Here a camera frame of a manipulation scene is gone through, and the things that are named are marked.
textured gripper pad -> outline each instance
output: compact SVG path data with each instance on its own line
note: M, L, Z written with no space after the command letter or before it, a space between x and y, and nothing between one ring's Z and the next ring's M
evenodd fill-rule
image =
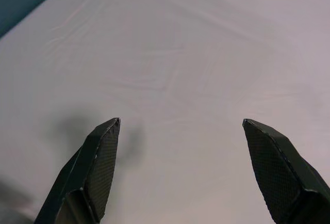
M102 136L95 161L86 180L86 192L98 222L104 216L110 193L116 163L119 130L120 121L118 119Z
M273 220L279 223L300 193L300 185L274 140L249 122L244 123L252 166Z

white fabric surface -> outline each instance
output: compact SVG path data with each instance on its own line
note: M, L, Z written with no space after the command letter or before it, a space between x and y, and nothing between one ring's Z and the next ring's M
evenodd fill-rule
M34 197L121 117L103 223L272 223L241 123L330 183L330 0L47 0L0 40L0 175Z

